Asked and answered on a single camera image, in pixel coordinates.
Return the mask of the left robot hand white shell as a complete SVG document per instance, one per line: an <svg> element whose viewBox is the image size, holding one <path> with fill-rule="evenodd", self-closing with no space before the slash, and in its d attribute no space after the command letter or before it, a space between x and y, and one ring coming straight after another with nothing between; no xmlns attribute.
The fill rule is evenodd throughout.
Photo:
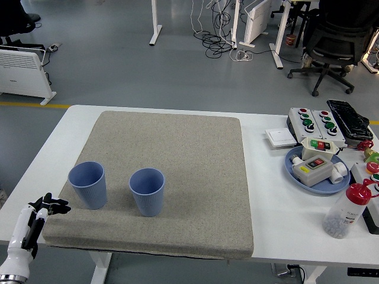
<svg viewBox="0 0 379 284"><path fill-rule="evenodd" d="M1 265L1 283L26 283L30 277L30 263L36 258L37 240L49 215L67 214L69 202L54 199L49 192L35 202L28 203L20 212L9 241L7 258Z"/></svg>

